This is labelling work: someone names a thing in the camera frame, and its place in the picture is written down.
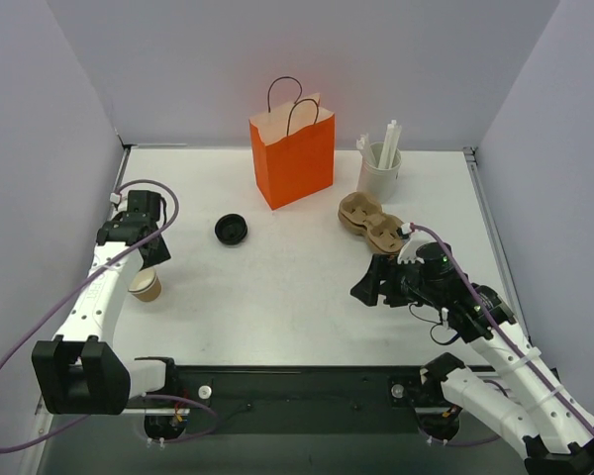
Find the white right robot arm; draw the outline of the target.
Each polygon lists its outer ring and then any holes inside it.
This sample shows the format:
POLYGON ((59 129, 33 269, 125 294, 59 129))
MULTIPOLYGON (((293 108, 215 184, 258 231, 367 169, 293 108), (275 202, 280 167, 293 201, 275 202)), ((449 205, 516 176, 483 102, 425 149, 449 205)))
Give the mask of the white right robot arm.
POLYGON ((468 280, 449 245, 425 243, 412 262, 375 254, 350 293, 369 307, 382 301, 433 308, 511 392, 504 397, 445 352, 420 369, 426 401, 471 413, 520 455, 530 474, 594 474, 594 416, 545 365, 502 298, 468 280))

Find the black plastic cup lid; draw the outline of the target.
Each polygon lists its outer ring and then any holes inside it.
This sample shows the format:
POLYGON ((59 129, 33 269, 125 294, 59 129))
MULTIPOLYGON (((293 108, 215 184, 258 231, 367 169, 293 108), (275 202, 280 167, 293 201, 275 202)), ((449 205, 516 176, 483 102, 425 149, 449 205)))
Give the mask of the black plastic cup lid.
POLYGON ((246 219, 239 214, 227 214, 217 221, 214 233, 221 244, 238 245, 248 236, 248 224, 246 219))

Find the brown paper coffee cup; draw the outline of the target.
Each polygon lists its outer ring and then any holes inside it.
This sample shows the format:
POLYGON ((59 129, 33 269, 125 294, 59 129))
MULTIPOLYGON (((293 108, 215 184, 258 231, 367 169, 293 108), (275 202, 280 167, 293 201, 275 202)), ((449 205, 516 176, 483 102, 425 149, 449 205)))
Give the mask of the brown paper coffee cup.
POLYGON ((145 303, 156 300, 161 291, 161 283, 153 267, 141 270, 129 287, 130 294, 145 303))

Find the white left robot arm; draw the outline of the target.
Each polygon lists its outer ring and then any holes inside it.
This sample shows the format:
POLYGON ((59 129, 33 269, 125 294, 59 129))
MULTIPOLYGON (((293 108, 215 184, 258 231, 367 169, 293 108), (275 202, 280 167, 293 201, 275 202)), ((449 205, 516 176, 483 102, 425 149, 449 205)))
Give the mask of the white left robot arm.
POLYGON ((172 359, 122 360, 112 348, 127 295, 157 288, 154 268, 171 257, 158 233, 163 211, 159 193, 132 190, 125 210, 98 230, 86 285, 53 338, 37 342, 32 351, 51 413, 119 415, 142 394, 161 407, 179 399, 181 382, 172 359))

